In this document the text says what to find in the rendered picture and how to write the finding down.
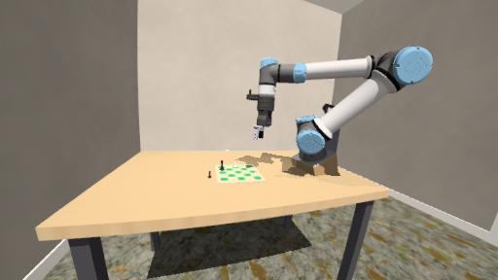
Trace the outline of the green and cream chessboard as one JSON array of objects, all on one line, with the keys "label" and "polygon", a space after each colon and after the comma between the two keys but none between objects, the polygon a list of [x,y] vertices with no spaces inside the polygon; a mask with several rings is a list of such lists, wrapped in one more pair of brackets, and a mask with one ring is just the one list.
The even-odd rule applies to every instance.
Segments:
[{"label": "green and cream chessboard", "polygon": [[215,165],[217,184],[236,184],[236,183],[257,183],[266,182],[265,177],[257,169],[257,175],[254,174],[254,164],[223,165],[225,170],[220,170],[221,165]]}]

